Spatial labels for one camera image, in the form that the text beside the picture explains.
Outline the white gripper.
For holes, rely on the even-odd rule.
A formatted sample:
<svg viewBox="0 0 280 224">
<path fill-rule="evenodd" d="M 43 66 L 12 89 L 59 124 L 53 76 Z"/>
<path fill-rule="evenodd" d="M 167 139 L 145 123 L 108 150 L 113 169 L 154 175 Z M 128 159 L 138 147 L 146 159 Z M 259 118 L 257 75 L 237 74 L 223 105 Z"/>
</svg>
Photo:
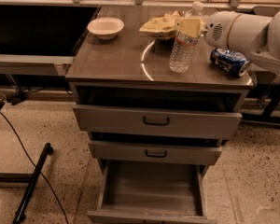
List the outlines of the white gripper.
<svg viewBox="0 0 280 224">
<path fill-rule="evenodd" d="M 207 23 L 201 17 L 178 18 L 175 20 L 176 36 L 198 38 L 206 33 L 204 40 L 208 45 L 228 49 L 231 28 L 239 16 L 234 11 L 220 11 L 209 16 Z"/>
</svg>

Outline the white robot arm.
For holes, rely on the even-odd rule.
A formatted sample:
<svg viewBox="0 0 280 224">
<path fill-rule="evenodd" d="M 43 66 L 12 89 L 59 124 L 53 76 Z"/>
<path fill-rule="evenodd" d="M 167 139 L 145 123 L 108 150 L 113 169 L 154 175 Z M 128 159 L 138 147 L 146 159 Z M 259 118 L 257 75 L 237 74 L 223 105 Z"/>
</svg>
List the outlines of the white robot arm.
<svg viewBox="0 0 280 224">
<path fill-rule="evenodd" d="M 242 53 L 250 62 L 280 75 L 280 11 L 273 17 L 219 11 L 204 18 L 175 20 L 175 29 L 220 49 Z"/>
</svg>

